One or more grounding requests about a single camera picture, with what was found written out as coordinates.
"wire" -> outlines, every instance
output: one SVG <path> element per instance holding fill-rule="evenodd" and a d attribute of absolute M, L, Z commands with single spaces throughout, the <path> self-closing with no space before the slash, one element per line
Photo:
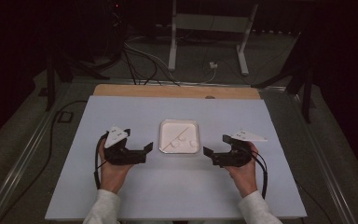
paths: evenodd
<path fill-rule="evenodd" d="M 133 66 L 133 64 L 131 64 L 132 69 L 134 70 L 134 72 L 135 72 L 137 75 L 139 75 L 140 77 L 146 78 L 146 81 L 145 81 L 144 85 L 146 85 L 150 80 L 156 80 L 156 82 L 157 82 L 159 85 L 161 85 L 161 83 L 160 83 L 157 79 L 154 79 L 154 77 L 156 76 L 157 71 L 158 71 L 158 65 L 157 65 L 157 63 L 156 63 L 154 60 L 152 60 L 149 56 L 144 55 L 144 54 L 141 54 L 141 53 L 136 52 L 136 51 L 129 50 L 129 51 L 126 51 L 126 52 L 129 53 L 129 54 L 135 55 L 135 56 L 145 57 L 146 59 L 148 59 L 148 60 L 154 65 L 154 72 L 153 72 L 153 74 L 152 74 L 150 77 L 145 77 L 145 76 L 139 74 L 139 73 L 136 71 L 136 69 L 135 69 L 135 67 Z"/>
<path fill-rule="evenodd" d="M 252 157 L 255 159 L 255 161 L 258 163 L 258 165 L 261 167 L 261 169 L 263 170 L 263 188 L 261 190 L 261 195 L 263 196 L 263 198 L 266 198 L 266 193 L 267 193 L 267 184 L 269 182 L 269 174 L 267 171 L 267 164 L 266 161 L 264 160 L 264 158 L 258 154 L 255 151 L 252 151 L 253 153 L 255 153 L 258 157 L 261 158 L 261 160 L 264 162 L 264 165 L 261 163 L 261 161 L 252 154 Z"/>
<path fill-rule="evenodd" d="M 0 216 L 0 223 L 4 220 L 5 216 L 10 212 L 10 210 L 13 208 L 14 205 L 16 205 L 16 203 L 19 202 L 19 200 L 25 195 L 25 193 L 32 187 L 32 185 L 36 182 L 36 180 L 42 175 L 42 173 L 46 170 L 46 168 L 48 167 L 48 164 L 50 162 L 51 159 L 51 155 L 52 155 L 52 144 L 53 144 L 53 130 L 54 130 L 54 123 L 55 120 L 57 119 L 57 117 L 61 114 L 61 112 L 63 112 L 63 110 L 69 106 L 69 105 L 73 105 L 76 103 L 86 103 L 87 101 L 73 101 L 72 103 L 69 103 L 65 106 L 63 106 L 60 110 L 58 110 L 56 112 L 56 114 L 54 115 L 54 118 L 51 122 L 51 126 L 50 126 L 50 138 L 49 138 L 49 143 L 48 143 L 48 158 L 45 161 L 45 164 L 43 165 L 42 169 L 39 171 L 39 173 L 36 175 L 36 177 L 34 178 L 34 180 L 28 185 L 28 187 L 26 189 L 24 189 L 22 191 L 22 193 L 17 197 L 16 200 L 14 200 L 14 202 L 7 208 L 7 210 L 4 212 L 4 214 L 2 216 Z"/>
<path fill-rule="evenodd" d="M 177 86 L 180 86 L 178 83 L 176 83 L 176 82 L 179 82 L 179 83 L 180 83 L 180 81 L 177 80 L 177 79 L 175 79 L 175 78 L 172 76 L 170 70 L 168 69 L 168 65 L 167 65 L 165 62 L 163 62 L 159 57 L 157 57 L 157 56 L 155 56 L 155 55 L 152 55 L 152 54 L 149 54 L 149 53 L 145 53 L 145 52 L 140 51 L 140 50 L 138 50 L 138 49 L 134 49 L 134 48 L 132 48 L 130 45 L 128 45 L 128 44 L 125 43 L 125 42 L 124 42 L 124 45 L 125 45 L 128 49 L 130 49 L 130 50 L 133 50 L 133 51 L 135 51 L 135 52 L 138 52 L 138 53 L 141 53 L 141 54 L 143 54 L 143 55 L 147 55 L 147 56 L 149 56 L 149 57 L 151 57 L 151 58 L 157 59 L 160 63 L 162 63 L 162 64 L 165 66 L 165 68 L 166 68 L 167 71 L 168 71 L 169 76 L 167 76 L 167 74 L 164 72 L 164 69 L 161 68 L 161 66 L 159 65 L 159 63 L 156 63 L 156 65 L 160 68 L 160 70 L 161 70 L 162 73 L 165 75 L 165 77 L 167 77 L 167 79 L 169 79 L 173 84 L 175 84 L 175 85 L 177 85 Z"/>
<path fill-rule="evenodd" d="M 295 179 L 295 182 L 296 182 L 296 184 L 298 185 L 298 187 L 299 187 L 300 189 L 304 190 L 304 192 L 307 193 L 307 195 L 316 203 L 316 205 L 318 205 L 318 207 L 322 210 L 322 212 L 324 213 L 324 215 L 327 217 L 329 223 L 333 224 L 333 221 L 331 220 L 330 216 L 329 216 L 329 215 L 327 214 L 327 212 L 322 208 L 322 206 L 316 201 L 316 199 L 313 198 L 312 195 L 310 195 L 310 193 L 309 193 L 306 189 L 304 189 L 304 187 L 302 187 L 302 186 L 298 183 L 298 181 L 297 181 L 296 179 Z"/>

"white plate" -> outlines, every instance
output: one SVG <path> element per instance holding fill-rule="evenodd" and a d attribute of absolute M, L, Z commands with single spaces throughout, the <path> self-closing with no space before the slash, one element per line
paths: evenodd
<path fill-rule="evenodd" d="M 159 127 L 159 150 L 164 153 L 196 153 L 200 150 L 195 120 L 166 119 Z"/>

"black cable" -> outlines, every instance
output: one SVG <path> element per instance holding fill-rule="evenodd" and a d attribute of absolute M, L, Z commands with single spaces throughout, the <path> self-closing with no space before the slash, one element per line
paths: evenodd
<path fill-rule="evenodd" d="M 135 54 L 135 53 L 133 53 L 133 52 L 127 52 L 127 54 L 133 54 L 133 55 L 139 56 L 139 55 L 137 55 L 137 54 Z M 139 80 L 138 80 L 138 84 L 139 84 L 139 85 L 141 84 L 141 79 L 140 79 L 139 77 L 143 77 L 144 79 L 146 79 L 146 81 L 145 81 L 145 83 L 144 83 L 144 85 L 146 85 L 147 82 L 149 82 L 150 79 L 153 79 L 154 76 L 157 74 L 158 67 L 157 67 L 156 62 L 154 62 L 154 61 L 152 61 L 152 60 L 150 60 L 150 61 L 153 63 L 155 69 L 154 69 L 153 74 L 152 74 L 150 77 L 146 77 L 146 76 L 140 74 L 138 71 L 136 71 L 135 66 L 133 65 L 133 63 L 131 62 L 131 60 L 129 60 L 128 62 L 125 62 L 125 61 L 123 60 L 124 63 L 126 63 L 128 66 L 130 66 L 130 67 L 132 68 L 133 73 L 136 74 L 136 76 L 138 77 L 138 79 L 139 79 Z"/>
<path fill-rule="evenodd" d="M 153 61 L 149 56 L 144 55 L 144 54 L 141 54 L 141 53 L 136 52 L 136 51 L 128 51 L 127 53 L 128 53 L 128 54 L 135 55 L 135 56 L 144 57 L 144 58 L 148 59 L 148 60 L 154 65 L 154 72 L 153 72 L 153 74 L 152 74 L 150 77 L 142 76 L 141 74 L 139 74 L 139 73 L 135 70 L 133 64 L 131 65 L 132 68 L 134 69 L 134 71 L 135 71 L 140 77 L 144 77 L 144 78 L 146 79 L 144 85 L 146 85 L 147 82 L 149 82 L 150 80 L 156 80 L 156 82 L 157 82 L 159 85 L 161 85 L 161 83 L 158 81 L 158 79 L 154 79 L 154 77 L 156 76 L 157 71 L 158 71 L 158 65 L 157 65 L 157 63 L 156 63 L 155 61 Z"/>
<path fill-rule="evenodd" d="M 129 58 L 129 56 L 128 56 L 128 54 L 127 54 L 127 52 L 125 50 L 123 50 L 123 53 L 124 53 L 124 56 L 126 57 L 127 65 L 129 66 L 129 69 L 130 69 L 130 72 L 131 72 L 131 77 L 132 77 L 132 80 L 133 80 L 133 84 L 136 85 L 135 75 L 133 74 L 132 68 L 130 66 L 130 64 L 131 64 L 130 58 Z"/>
<path fill-rule="evenodd" d="M 318 207 L 322 210 L 322 212 L 324 213 L 324 215 L 327 217 L 329 223 L 333 224 L 333 221 L 331 220 L 330 216 L 327 214 L 327 212 L 322 208 L 322 206 L 316 201 L 315 198 L 312 197 L 312 195 L 306 190 L 304 189 L 304 187 L 302 187 L 297 180 L 295 180 L 296 184 L 299 186 L 300 189 L 304 190 L 304 192 L 307 193 L 307 195 L 316 203 L 316 205 L 318 205 Z"/>
<path fill-rule="evenodd" d="M 147 59 L 149 59 L 150 61 L 154 62 L 155 65 L 160 69 L 160 71 L 164 74 L 164 76 L 165 76 L 170 82 L 172 82 L 172 83 L 175 84 L 176 86 L 180 86 L 178 83 L 176 83 L 175 80 L 173 80 L 170 76 L 168 76 L 168 75 L 165 73 L 164 69 L 161 67 L 161 65 L 159 65 L 158 62 L 156 62 L 154 59 L 152 59 L 151 57 L 149 57 L 147 54 L 144 54 L 144 53 L 142 53 L 141 51 L 138 51 L 138 50 L 135 50 L 135 49 L 131 49 L 131 48 L 126 48 L 126 47 L 125 47 L 125 49 L 126 49 L 126 50 L 130 50 L 130 51 L 133 51 L 133 52 L 135 52 L 135 53 L 137 53 L 137 54 L 139 54 L 139 55 L 142 55 L 142 56 L 146 57 Z"/>
<path fill-rule="evenodd" d="M 36 175 L 36 177 L 34 178 L 34 180 L 28 185 L 28 187 L 22 191 L 22 193 L 17 197 L 16 200 L 14 200 L 14 202 L 7 208 L 7 210 L 4 212 L 4 214 L 2 216 L 0 216 L 0 223 L 3 221 L 3 219 L 5 218 L 5 216 L 10 212 L 10 210 L 13 208 L 14 205 L 16 205 L 16 203 L 25 195 L 25 193 L 31 188 L 31 186 L 36 182 L 36 180 L 42 175 L 42 173 L 45 171 L 45 169 L 48 167 L 48 164 L 50 162 L 51 159 L 51 155 L 52 155 L 52 143 L 53 143 L 53 129 L 54 129 L 54 123 L 55 120 L 57 119 L 57 117 L 61 114 L 61 112 L 69 105 L 73 105 L 76 103 L 86 103 L 87 101 L 73 101 L 72 103 L 69 103 L 65 106 L 63 106 L 60 110 L 58 110 L 56 112 L 56 114 L 54 115 L 54 118 L 51 122 L 51 126 L 50 126 L 50 139 L 49 139 L 49 143 L 48 143 L 48 158 L 45 161 L 45 164 L 43 165 L 42 169 L 39 171 L 39 173 Z"/>
<path fill-rule="evenodd" d="M 266 161 L 264 160 L 264 158 L 262 156 L 260 156 L 260 154 L 258 154 L 255 151 L 252 151 L 252 152 L 255 153 L 257 156 L 259 156 L 261 158 L 261 160 L 264 162 L 264 165 L 263 165 L 261 163 L 261 161 L 256 156 L 252 155 L 252 157 L 255 159 L 255 161 L 258 163 L 258 165 L 263 170 L 263 188 L 261 190 L 261 196 L 263 196 L 263 199 L 266 199 L 267 184 L 269 182 L 269 174 L 267 171 L 267 164 L 266 164 Z"/>

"white table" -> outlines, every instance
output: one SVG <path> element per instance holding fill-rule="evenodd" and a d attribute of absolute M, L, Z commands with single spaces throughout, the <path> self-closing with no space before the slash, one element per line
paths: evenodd
<path fill-rule="evenodd" d="M 240 129 L 267 137 L 267 142 L 255 143 L 268 166 L 266 201 L 277 217 L 306 215 L 263 100 L 91 96 L 46 219 L 77 220 L 86 216 L 96 196 L 92 175 L 95 147 L 113 123 L 131 129 L 129 149 L 141 149 L 154 142 L 146 163 L 130 170 L 118 194 L 122 200 L 120 219 L 241 219 L 237 208 L 241 196 L 232 179 L 226 170 L 212 166 L 202 150 L 189 155 L 159 151 L 159 124 L 165 119 L 195 120 L 201 145 L 215 151 L 229 151 L 222 134 Z M 259 167 L 257 183 L 261 189 Z"/>

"floor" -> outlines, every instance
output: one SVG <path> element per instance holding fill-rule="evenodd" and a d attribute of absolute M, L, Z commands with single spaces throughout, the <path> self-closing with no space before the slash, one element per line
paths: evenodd
<path fill-rule="evenodd" d="M 279 74 L 296 43 L 290 35 L 251 34 L 245 49 L 250 73 L 242 76 L 235 52 L 241 39 L 234 35 L 217 35 L 189 35 L 178 39 L 176 70 L 171 73 L 164 67 L 169 56 L 168 36 L 154 39 L 132 36 L 126 41 L 126 51 L 134 78 L 131 78 L 124 56 L 101 72 L 111 77 L 107 81 L 96 80 L 74 69 L 76 76 L 72 83 L 57 81 L 57 101 L 51 112 L 45 111 L 47 99 L 38 96 L 46 87 L 46 72 L 37 76 L 34 80 L 36 90 L 0 131 L 0 217 L 3 218 L 0 223 L 55 223 L 45 220 L 44 215 L 86 104 L 78 102 L 65 108 L 65 111 L 74 113 L 70 123 L 54 122 L 54 126 L 51 123 L 55 111 L 73 101 L 88 100 L 96 85 L 144 84 L 153 76 L 158 63 L 161 68 L 158 67 L 153 78 L 147 81 L 149 85 L 249 87 Z M 139 56 L 140 51 L 148 57 Z M 98 59 L 98 63 L 102 62 L 104 57 Z M 217 68 L 210 68 L 210 62 L 217 63 Z M 298 112 L 301 92 L 298 96 L 284 92 L 289 81 L 290 77 L 259 90 L 308 213 L 305 218 L 282 222 L 358 223 L 358 163 L 351 148 L 316 86 L 312 87 L 311 124 L 304 122 Z M 29 152 L 24 156 L 26 163 L 13 170 L 18 167 L 16 160 L 23 151 Z M 46 169 L 39 174 L 48 158 Z M 39 178 L 27 189 L 36 176 Z"/>

